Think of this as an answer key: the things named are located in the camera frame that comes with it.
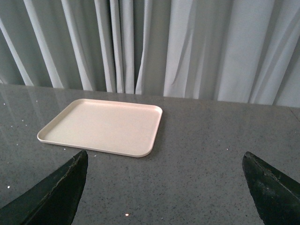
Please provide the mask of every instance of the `speckled countertop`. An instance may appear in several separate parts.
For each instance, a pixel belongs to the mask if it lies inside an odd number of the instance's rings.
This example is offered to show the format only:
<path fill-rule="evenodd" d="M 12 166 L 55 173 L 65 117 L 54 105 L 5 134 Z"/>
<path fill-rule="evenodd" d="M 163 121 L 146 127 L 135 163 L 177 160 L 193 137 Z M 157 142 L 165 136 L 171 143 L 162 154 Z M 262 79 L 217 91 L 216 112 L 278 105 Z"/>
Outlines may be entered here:
<path fill-rule="evenodd" d="M 300 181 L 298 108 L 1 84 L 0 207 L 80 151 L 37 139 L 79 98 L 158 105 L 163 116 L 143 158 L 87 151 L 74 225 L 263 224 L 243 175 L 246 151 Z"/>

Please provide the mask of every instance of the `white tray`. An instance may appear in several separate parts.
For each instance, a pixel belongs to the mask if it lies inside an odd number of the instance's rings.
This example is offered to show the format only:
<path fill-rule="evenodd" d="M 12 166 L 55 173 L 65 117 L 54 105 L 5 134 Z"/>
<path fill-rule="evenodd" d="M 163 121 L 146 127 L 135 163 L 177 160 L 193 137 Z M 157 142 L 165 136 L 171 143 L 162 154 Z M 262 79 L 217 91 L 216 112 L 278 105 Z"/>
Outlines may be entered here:
<path fill-rule="evenodd" d="M 37 134 L 43 143 L 132 157 L 148 155 L 162 109 L 155 105 L 79 99 Z"/>

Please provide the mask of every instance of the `curtain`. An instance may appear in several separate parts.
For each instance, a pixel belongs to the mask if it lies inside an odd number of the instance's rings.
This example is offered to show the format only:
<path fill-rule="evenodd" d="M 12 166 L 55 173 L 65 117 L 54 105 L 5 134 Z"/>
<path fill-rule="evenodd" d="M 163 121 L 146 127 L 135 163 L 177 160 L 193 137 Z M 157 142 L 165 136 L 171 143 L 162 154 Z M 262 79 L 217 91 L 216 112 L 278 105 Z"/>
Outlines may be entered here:
<path fill-rule="evenodd" d="M 0 83 L 300 107 L 299 0 L 0 1 Z"/>

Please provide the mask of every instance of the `rectangular tray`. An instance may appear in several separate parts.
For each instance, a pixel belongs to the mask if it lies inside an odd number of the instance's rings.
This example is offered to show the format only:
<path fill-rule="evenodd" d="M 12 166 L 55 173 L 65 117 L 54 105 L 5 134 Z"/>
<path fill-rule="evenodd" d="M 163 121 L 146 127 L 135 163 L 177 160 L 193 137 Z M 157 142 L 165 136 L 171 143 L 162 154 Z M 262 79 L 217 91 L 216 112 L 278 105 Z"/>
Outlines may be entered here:
<path fill-rule="evenodd" d="M 40 142 L 132 157 L 153 148 L 162 109 L 155 105 L 79 99 L 37 134 Z"/>

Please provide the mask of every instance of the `gray countertop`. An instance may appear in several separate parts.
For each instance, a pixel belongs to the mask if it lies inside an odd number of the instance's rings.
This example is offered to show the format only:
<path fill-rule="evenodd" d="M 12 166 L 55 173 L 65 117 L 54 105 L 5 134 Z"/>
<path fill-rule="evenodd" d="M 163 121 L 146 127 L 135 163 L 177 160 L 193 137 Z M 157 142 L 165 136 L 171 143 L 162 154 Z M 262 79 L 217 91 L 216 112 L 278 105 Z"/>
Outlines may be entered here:
<path fill-rule="evenodd" d="M 300 181 L 298 108 L 1 84 L 0 207 L 80 151 L 37 139 L 79 98 L 157 105 L 163 115 L 145 157 L 87 151 L 74 225 L 263 224 L 242 170 L 246 151 Z"/>

